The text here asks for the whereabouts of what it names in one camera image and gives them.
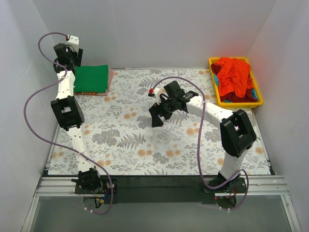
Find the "green t-shirt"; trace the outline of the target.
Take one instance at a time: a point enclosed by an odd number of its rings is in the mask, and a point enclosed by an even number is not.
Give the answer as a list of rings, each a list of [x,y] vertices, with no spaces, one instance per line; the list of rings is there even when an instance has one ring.
[[[76,67],[74,93],[104,93],[108,88],[108,65]]]

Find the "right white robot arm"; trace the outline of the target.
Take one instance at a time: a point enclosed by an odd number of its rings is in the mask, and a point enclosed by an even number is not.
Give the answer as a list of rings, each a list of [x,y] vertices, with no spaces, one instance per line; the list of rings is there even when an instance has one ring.
[[[216,178],[210,182],[202,179],[202,183],[209,190],[221,189],[229,192],[235,188],[244,157],[256,141],[256,134],[247,113],[208,103],[201,89],[198,92],[186,92],[177,81],[172,81],[163,88],[154,86],[148,95],[155,99],[155,103],[149,108],[153,128],[162,127],[162,120],[170,119],[173,112],[184,111],[200,117],[200,125],[207,121],[220,130],[225,151],[224,164]]]

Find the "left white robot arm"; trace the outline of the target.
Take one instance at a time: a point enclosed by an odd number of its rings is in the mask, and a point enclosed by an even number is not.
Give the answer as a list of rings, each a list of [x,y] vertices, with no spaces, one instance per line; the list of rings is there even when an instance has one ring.
[[[60,80],[56,99],[51,101],[51,107],[60,127],[70,138],[72,148],[76,150],[78,178],[73,179],[82,189],[98,193],[102,190],[103,182],[99,173],[86,155],[86,145],[83,139],[82,125],[84,115],[74,97],[75,64],[77,55],[72,46],[59,43],[54,46],[57,58],[54,60],[54,70]]]

